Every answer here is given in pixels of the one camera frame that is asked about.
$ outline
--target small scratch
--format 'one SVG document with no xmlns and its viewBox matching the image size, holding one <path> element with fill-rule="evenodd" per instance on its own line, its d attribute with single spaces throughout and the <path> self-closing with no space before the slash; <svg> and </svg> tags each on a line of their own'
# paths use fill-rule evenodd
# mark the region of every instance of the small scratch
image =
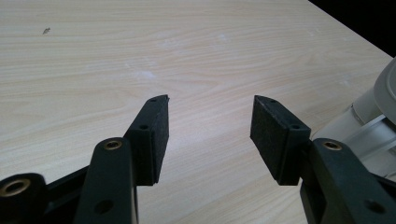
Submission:
<svg viewBox="0 0 396 224">
<path fill-rule="evenodd" d="M 50 31 L 50 28 L 44 30 L 43 35 L 46 35 Z"/>
</svg>

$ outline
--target light wood surface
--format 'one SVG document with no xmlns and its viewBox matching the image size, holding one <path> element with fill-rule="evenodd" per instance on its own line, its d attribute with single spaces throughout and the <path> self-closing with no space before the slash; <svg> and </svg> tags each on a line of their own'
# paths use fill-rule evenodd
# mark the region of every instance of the light wood surface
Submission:
<svg viewBox="0 0 396 224">
<path fill-rule="evenodd" d="M 141 223 L 306 223 L 299 188 L 279 187 L 249 139 L 253 96 L 316 131 L 390 60 L 306 0 L 1 0 L 0 179 L 76 171 L 167 93 Z"/>
</svg>

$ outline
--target white plastic part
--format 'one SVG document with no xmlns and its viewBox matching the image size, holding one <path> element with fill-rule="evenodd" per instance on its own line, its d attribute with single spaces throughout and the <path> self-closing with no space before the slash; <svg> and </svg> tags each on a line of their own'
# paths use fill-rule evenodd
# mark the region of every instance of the white plastic part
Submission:
<svg viewBox="0 0 396 224">
<path fill-rule="evenodd" d="M 396 180 L 396 58 L 344 114 L 314 134 L 346 143 L 366 168 Z"/>
</svg>

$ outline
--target wooden table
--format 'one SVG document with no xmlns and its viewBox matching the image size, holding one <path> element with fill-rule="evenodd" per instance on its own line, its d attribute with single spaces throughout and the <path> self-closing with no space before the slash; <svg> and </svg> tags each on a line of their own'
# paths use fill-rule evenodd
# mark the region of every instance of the wooden table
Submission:
<svg viewBox="0 0 396 224">
<path fill-rule="evenodd" d="M 0 178 L 52 182 L 167 93 L 160 183 L 141 223 L 305 223 L 249 139 L 253 96 L 318 130 L 391 58 L 306 0 L 0 1 Z"/>
</svg>

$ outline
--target tabletop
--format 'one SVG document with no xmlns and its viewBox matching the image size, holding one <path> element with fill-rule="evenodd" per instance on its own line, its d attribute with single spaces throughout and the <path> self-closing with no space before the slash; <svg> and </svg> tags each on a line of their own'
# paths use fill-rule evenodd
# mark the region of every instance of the tabletop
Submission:
<svg viewBox="0 0 396 224">
<path fill-rule="evenodd" d="M 47 183 L 168 94 L 160 182 L 141 223 L 306 223 L 249 139 L 254 95 L 313 132 L 391 58 L 307 0 L 1 0 L 0 179 Z"/>
</svg>

